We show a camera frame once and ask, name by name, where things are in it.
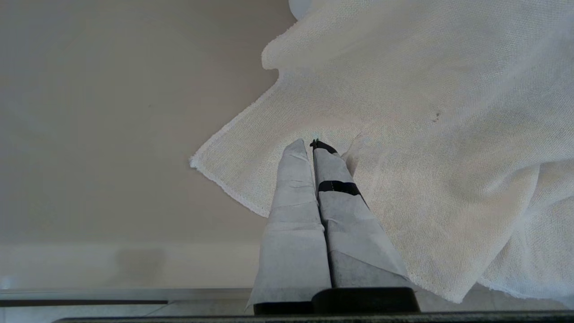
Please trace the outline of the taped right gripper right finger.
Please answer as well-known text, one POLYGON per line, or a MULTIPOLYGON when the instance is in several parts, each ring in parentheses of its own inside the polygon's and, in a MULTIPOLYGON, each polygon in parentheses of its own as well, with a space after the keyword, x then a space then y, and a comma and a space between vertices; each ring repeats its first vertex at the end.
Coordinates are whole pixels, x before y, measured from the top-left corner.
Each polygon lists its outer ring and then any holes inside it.
POLYGON ((404 261, 336 149, 312 141, 317 198, 334 288, 412 288, 404 261))

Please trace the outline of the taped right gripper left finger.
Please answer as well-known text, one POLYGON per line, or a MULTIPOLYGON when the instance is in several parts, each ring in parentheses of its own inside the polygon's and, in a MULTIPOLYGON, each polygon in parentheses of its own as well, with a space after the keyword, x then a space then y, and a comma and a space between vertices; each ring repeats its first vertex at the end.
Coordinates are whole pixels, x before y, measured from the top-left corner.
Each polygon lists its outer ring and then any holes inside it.
POLYGON ((311 314, 332 287, 309 157, 301 139, 282 153, 259 267, 248 306, 254 314, 311 314))

